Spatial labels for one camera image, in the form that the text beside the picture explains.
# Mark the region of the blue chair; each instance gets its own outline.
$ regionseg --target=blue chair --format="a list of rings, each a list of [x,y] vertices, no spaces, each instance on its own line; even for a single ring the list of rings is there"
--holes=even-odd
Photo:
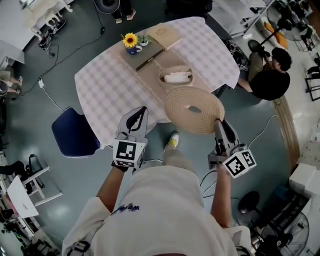
[[[100,142],[83,114],[66,108],[51,126],[61,153],[67,158],[84,158],[95,154]]]

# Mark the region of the black suitcase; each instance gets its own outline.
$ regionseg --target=black suitcase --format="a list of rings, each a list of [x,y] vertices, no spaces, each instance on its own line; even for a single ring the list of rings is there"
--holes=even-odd
[[[166,12],[186,16],[201,16],[212,10],[212,0],[166,0],[166,5]]]

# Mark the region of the black wristband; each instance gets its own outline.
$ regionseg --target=black wristband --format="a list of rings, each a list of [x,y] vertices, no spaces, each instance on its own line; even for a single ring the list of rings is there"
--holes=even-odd
[[[112,161],[112,164],[111,164],[112,167],[117,167],[119,170],[123,171],[123,172],[126,172],[128,171],[129,167],[126,167],[126,166],[120,166],[120,165],[116,165],[115,164],[115,161]]]

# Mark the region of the sunflower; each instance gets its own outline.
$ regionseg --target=sunflower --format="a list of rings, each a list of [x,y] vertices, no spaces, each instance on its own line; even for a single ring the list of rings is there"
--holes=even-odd
[[[138,37],[134,33],[128,33],[122,41],[125,47],[133,48],[138,43]]]

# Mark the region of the checkered tablecloth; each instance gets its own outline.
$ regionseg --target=checkered tablecloth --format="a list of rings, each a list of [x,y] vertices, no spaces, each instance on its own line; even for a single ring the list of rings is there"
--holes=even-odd
[[[192,67],[211,88],[224,84],[234,88],[240,74],[232,55],[200,17],[167,22],[182,41],[172,50]],[[105,50],[74,76],[82,110],[101,148],[113,142],[120,119],[129,111],[147,106],[148,129],[169,122],[163,105],[112,52]]]

